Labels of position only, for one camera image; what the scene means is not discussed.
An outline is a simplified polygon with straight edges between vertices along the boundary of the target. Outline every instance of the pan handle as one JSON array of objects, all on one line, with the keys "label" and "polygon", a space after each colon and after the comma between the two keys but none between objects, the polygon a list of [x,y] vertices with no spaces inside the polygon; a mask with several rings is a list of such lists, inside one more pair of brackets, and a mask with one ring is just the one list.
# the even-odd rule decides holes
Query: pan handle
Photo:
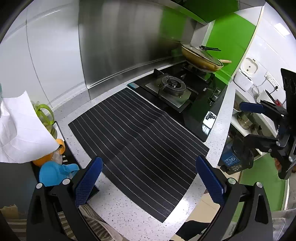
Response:
[{"label": "pan handle", "polygon": [[200,48],[203,49],[203,50],[205,50],[205,51],[207,51],[207,50],[221,51],[218,48],[211,48],[211,47],[207,47],[207,46],[203,46],[203,45],[201,45]]},{"label": "pan handle", "polygon": [[232,63],[231,60],[228,60],[228,59],[219,59],[219,61],[221,63],[225,63],[225,64],[231,64]]}]

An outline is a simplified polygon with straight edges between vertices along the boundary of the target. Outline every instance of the metal screw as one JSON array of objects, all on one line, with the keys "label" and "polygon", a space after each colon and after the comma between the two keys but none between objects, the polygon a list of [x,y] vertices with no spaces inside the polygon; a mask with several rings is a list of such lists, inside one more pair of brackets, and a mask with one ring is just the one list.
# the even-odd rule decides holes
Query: metal screw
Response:
[{"label": "metal screw", "polygon": [[69,184],[69,183],[70,183],[70,179],[66,178],[66,179],[63,180],[63,184],[64,184],[64,185],[67,185],[67,184]]},{"label": "metal screw", "polygon": [[263,187],[262,183],[260,183],[260,182],[256,182],[256,185],[257,185],[257,187],[259,187],[259,188],[262,188],[262,187]]},{"label": "metal screw", "polygon": [[36,185],[36,188],[37,189],[39,189],[39,188],[41,188],[42,187],[42,183],[38,183],[37,185]]},{"label": "metal screw", "polygon": [[228,182],[229,182],[230,184],[235,184],[235,183],[236,183],[236,180],[235,180],[234,178],[229,178],[229,179],[228,179]]}]

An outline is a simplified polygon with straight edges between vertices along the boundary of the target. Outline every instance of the gas stove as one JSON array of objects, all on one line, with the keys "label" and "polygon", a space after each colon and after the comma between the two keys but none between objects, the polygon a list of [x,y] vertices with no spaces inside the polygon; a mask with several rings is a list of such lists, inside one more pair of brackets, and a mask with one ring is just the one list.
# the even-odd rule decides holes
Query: gas stove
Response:
[{"label": "gas stove", "polygon": [[128,87],[167,112],[173,119],[206,141],[220,110],[227,85],[213,73],[187,62],[154,69]]}]

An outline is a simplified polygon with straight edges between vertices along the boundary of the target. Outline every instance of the electrical outlet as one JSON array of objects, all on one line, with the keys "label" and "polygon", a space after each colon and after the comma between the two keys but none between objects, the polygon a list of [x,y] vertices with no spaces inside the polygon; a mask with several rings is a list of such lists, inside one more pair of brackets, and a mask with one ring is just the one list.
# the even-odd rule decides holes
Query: electrical outlet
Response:
[{"label": "electrical outlet", "polygon": [[276,81],[276,79],[267,71],[264,75],[265,78],[273,85],[273,87],[280,87],[279,83]]}]

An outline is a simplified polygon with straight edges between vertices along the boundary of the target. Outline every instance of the brown frying pan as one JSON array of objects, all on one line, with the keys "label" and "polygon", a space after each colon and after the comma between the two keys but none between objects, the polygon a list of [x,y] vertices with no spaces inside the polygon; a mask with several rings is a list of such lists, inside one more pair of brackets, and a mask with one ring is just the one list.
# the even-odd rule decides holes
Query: brown frying pan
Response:
[{"label": "brown frying pan", "polygon": [[220,70],[223,67],[223,63],[231,63],[231,60],[217,59],[211,56],[207,50],[221,51],[218,48],[195,47],[191,44],[182,44],[182,54],[186,60],[204,72],[213,73]]}]

